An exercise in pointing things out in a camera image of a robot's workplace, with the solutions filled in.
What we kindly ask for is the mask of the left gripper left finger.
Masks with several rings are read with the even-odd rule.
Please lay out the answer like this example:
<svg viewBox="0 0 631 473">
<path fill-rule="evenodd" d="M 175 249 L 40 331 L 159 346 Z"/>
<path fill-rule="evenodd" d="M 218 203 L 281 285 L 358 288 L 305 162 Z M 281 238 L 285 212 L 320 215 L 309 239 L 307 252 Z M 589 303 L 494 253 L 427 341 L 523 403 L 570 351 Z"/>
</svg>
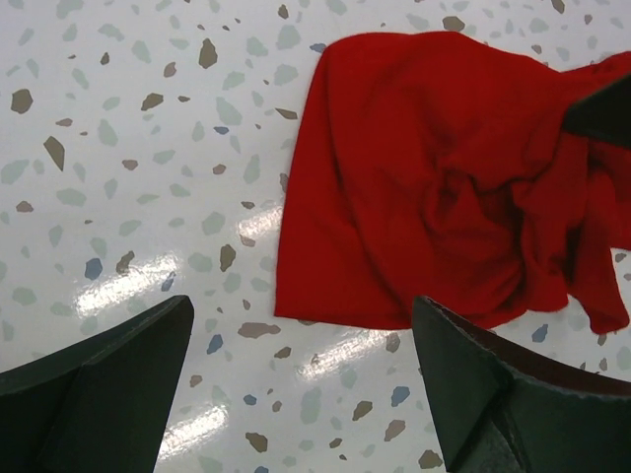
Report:
<svg viewBox="0 0 631 473">
<path fill-rule="evenodd" d="M 1 374 L 4 472 L 151 472 L 194 308 L 173 296 Z"/>
</svg>

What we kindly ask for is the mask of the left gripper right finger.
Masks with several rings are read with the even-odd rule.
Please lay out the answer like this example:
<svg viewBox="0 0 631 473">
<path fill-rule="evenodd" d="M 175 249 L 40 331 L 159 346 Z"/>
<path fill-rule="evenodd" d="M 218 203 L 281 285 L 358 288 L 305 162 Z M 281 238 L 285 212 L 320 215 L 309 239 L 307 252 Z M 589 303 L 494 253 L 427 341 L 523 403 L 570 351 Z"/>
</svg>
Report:
<svg viewBox="0 0 631 473">
<path fill-rule="evenodd" d="M 629 471 L 629 382 L 541 356 L 426 298 L 412 331 L 447 471 Z"/>
</svg>

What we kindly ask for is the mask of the bright red t-shirt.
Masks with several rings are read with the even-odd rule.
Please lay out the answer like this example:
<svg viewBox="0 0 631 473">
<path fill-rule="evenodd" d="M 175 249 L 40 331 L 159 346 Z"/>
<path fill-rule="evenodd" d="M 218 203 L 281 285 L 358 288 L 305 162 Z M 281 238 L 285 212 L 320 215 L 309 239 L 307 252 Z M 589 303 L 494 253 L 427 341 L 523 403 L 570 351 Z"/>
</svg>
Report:
<svg viewBox="0 0 631 473">
<path fill-rule="evenodd" d="M 425 296 L 483 328 L 577 300 L 626 327 L 611 252 L 630 245 L 630 154 L 567 133 L 621 52 L 555 71 L 450 32 L 329 45 L 286 189 L 278 317 L 406 329 Z"/>
</svg>

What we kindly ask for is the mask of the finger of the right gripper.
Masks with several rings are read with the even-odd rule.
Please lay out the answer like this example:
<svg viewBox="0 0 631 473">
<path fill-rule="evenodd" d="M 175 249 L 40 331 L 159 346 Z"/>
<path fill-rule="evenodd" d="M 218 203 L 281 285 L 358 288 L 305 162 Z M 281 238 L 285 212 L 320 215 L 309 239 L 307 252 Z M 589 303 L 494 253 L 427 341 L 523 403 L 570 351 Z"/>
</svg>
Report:
<svg viewBox="0 0 631 473">
<path fill-rule="evenodd" d="M 573 103 L 564 115 L 562 129 L 608 144 L 629 144 L 630 111 L 631 77 L 627 74 Z"/>
</svg>

